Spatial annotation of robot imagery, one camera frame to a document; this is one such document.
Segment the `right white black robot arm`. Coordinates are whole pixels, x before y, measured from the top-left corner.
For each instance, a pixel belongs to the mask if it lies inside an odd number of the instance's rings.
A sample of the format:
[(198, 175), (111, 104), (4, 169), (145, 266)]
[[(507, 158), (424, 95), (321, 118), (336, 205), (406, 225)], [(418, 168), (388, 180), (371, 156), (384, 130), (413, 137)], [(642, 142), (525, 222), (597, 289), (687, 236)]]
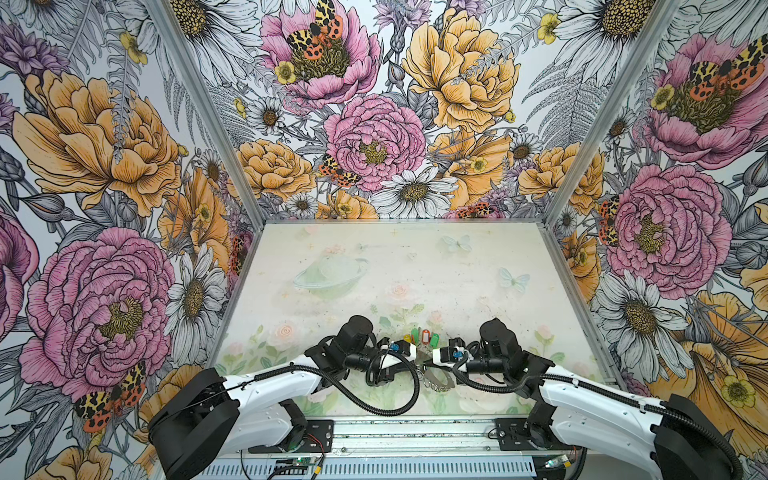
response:
[(735, 449), (688, 398), (660, 400), (594, 382), (523, 349), (497, 318), (479, 335), (470, 343), (449, 340), (433, 350), (432, 363), (474, 390), (533, 401), (520, 434), (533, 445), (585, 448), (655, 479), (743, 477)]

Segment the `large metal keyring with keys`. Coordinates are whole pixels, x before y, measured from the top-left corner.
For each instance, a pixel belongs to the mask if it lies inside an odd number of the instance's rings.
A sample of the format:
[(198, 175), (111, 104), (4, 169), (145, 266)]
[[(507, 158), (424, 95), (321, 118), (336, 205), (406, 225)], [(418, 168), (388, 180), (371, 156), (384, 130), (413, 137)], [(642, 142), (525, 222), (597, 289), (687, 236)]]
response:
[(415, 364), (423, 386), (429, 390), (445, 393), (456, 387), (452, 375), (433, 364), (433, 353), (439, 350), (440, 337), (427, 329), (412, 328), (404, 339), (413, 345), (416, 352)]

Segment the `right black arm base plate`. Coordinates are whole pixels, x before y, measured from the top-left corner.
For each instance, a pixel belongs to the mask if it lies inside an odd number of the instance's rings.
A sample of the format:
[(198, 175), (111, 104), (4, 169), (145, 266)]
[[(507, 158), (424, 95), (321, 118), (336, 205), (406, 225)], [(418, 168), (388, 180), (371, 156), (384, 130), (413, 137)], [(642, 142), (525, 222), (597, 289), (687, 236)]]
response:
[(561, 442), (549, 427), (531, 424), (523, 417), (502, 417), (493, 421), (487, 437), (496, 440), (501, 451), (573, 451), (577, 447)]

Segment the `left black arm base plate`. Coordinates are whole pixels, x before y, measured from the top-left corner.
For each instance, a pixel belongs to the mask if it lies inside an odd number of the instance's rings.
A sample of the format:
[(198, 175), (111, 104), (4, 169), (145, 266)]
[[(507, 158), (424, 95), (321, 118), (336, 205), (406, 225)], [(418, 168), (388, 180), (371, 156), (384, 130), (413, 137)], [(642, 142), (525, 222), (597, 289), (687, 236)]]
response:
[(309, 420), (305, 426), (295, 426), (288, 435), (273, 446), (254, 446), (250, 454), (329, 453), (334, 439), (333, 420)]

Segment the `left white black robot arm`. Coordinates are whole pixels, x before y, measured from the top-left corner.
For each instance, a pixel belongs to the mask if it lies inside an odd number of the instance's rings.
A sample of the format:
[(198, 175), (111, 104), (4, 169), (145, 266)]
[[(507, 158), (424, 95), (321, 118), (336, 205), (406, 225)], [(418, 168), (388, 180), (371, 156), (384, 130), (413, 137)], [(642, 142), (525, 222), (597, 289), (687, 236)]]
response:
[[(295, 402), (300, 397), (334, 388), (373, 415), (396, 417), (412, 409), (420, 394), (416, 356), (410, 342), (377, 339), (372, 322), (354, 315), (289, 362), (243, 375), (200, 371), (152, 417), (148, 438), (168, 479), (192, 479), (221, 454), (253, 447), (291, 451), (308, 434)], [(375, 407), (344, 385), (351, 371), (363, 373), (369, 387), (407, 373), (411, 397), (398, 408)]]

